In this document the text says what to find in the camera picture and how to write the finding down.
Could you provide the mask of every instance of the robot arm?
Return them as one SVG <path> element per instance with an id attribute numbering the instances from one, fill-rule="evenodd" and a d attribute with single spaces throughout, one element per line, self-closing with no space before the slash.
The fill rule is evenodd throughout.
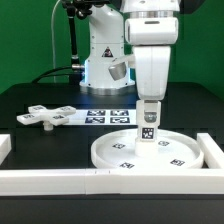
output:
<path id="1" fill-rule="evenodd" d="M 178 20 L 173 12 L 180 11 L 180 0 L 111 0 L 123 13 L 129 13 L 125 22 L 125 38 L 132 45 L 132 56 L 115 60 L 109 68 L 116 71 L 122 60 L 136 70 L 136 84 L 140 100 L 136 106 L 138 136 L 135 152 L 150 156 L 157 152 L 157 129 L 160 125 L 161 103 L 168 80 L 170 46 L 178 37 Z M 203 0 L 184 1 L 186 11 L 196 10 Z"/>

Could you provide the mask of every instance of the black table surface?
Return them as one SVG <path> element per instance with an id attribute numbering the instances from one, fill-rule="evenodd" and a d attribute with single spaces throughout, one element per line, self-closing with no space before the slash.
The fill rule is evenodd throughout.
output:
<path id="1" fill-rule="evenodd" d="M 67 84 L 18 84 L 0 95 L 0 134 L 12 151 L 0 169 L 91 168 L 90 147 L 103 134 L 128 126 L 24 126 L 27 108 L 135 109 L 136 92 L 119 96 L 81 93 Z M 196 138 L 209 133 L 224 149 L 224 102 L 194 83 L 168 83 L 161 129 Z M 0 223 L 223 223 L 223 195 L 67 195 L 0 197 Z"/>

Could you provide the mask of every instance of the green backdrop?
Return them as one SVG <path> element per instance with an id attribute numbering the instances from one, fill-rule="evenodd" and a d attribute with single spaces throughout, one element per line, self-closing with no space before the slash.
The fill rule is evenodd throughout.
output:
<path id="1" fill-rule="evenodd" d="M 50 21 L 56 0 L 1 1 L 0 92 L 30 82 L 53 67 Z M 169 80 L 200 83 L 224 99 L 224 1 L 206 0 L 192 15 L 179 15 L 179 39 L 173 46 Z M 70 64 L 67 16 L 56 12 L 57 66 Z M 88 56 L 88 20 L 77 21 L 81 60 Z"/>

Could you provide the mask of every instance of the circular platform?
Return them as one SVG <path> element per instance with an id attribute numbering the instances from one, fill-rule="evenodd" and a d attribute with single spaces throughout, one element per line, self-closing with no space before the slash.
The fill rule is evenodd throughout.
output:
<path id="1" fill-rule="evenodd" d="M 158 151 L 155 156 L 146 158 L 135 154 L 136 137 L 137 129 L 127 129 L 98 138 L 91 147 L 93 164 L 97 168 L 132 170 L 200 168 L 203 165 L 203 152 L 188 136 L 158 130 Z"/>

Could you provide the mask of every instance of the white cross-shaped piece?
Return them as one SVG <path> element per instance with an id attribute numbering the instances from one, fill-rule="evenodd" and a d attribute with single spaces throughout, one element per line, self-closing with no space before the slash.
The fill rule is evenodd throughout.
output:
<path id="1" fill-rule="evenodd" d="M 53 130 L 53 125 L 58 126 L 69 122 L 67 115 L 75 114 L 76 109 L 71 106 L 60 107 L 54 110 L 48 110 L 42 105 L 28 108 L 29 114 L 17 116 L 17 120 L 24 125 L 34 124 L 44 121 L 44 130 Z"/>

